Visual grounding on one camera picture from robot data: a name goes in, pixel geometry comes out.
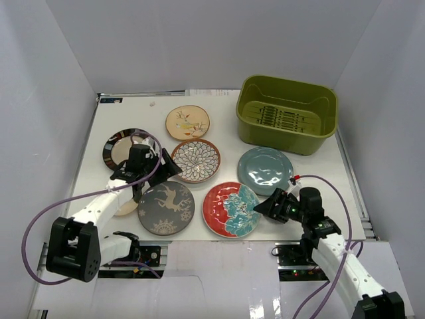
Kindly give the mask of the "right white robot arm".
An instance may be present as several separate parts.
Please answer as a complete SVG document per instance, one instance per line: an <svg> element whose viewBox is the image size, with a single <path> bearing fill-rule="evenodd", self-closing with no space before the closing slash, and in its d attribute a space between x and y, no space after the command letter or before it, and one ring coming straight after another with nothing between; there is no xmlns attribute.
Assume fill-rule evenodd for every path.
<svg viewBox="0 0 425 319"><path fill-rule="evenodd" d="M379 284L349 249L336 223L325 215L318 189L303 187L296 197L281 189L255 212L275 221L297 221L303 228L299 255L308 265L317 264L336 291L350 318L404 318L405 307L397 292Z"/></svg>

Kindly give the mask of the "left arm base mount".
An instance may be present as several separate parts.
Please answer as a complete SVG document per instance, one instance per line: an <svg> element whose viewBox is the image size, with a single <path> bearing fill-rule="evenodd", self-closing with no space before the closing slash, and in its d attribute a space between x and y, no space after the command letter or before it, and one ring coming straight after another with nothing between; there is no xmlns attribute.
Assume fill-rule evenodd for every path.
<svg viewBox="0 0 425 319"><path fill-rule="evenodd" d="M98 274L99 278L113 279L160 279L167 262L167 248L158 245L144 245L134 263L128 261L117 265L103 266Z"/></svg>

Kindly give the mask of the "white petal pattern bowl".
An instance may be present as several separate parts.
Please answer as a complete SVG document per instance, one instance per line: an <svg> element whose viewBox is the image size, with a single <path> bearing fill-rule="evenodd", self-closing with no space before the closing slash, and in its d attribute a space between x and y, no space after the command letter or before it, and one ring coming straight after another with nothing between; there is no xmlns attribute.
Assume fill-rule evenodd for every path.
<svg viewBox="0 0 425 319"><path fill-rule="evenodd" d="M180 143L173 150L171 158L182 170L178 178L187 183L201 183L212 178L221 163L218 148L204 139Z"/></svg>

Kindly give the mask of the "red and teal flower plate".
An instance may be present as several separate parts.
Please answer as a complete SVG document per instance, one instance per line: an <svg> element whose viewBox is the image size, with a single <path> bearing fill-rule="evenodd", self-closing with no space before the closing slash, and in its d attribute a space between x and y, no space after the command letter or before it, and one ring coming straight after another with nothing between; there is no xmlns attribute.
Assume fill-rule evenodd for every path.
<svg viewBox="0 0 425 319"><path fill-rule="evenodd" d="M254 207L260 203L257 195L239 182L224 182L214 186L203 201L203 219L208 228L227 239L247 236L261 220Z"/></svg>

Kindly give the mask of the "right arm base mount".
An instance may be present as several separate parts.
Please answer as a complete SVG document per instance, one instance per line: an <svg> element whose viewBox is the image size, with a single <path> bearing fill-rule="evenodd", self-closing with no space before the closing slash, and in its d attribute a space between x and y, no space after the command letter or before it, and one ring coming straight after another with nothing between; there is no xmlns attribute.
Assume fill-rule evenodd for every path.
<svg viewBox="0 0 425 319"><path fill-rule="evenodd" d="M326 281L325 273L304 258L298 243L276 243L271 255L277 258L280 282Z"/></svg>

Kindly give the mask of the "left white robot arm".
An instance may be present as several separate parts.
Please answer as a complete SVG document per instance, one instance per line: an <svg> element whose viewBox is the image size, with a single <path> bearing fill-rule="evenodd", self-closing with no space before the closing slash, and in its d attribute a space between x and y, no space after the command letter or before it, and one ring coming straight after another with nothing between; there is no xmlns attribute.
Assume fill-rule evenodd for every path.
<svg viewBox="0 0 425 319"><path fill-rule="evenodd" d="M137 265L140 245L137 235L115 231L100 238L100 231L119 211L137 204L145 184L153 187L181 173L166 149L157 154L146 145L136 144L129 156L110 176L105 190L69 218L52 224L46 269L69 278L90 282L107 264Z"/></svg>

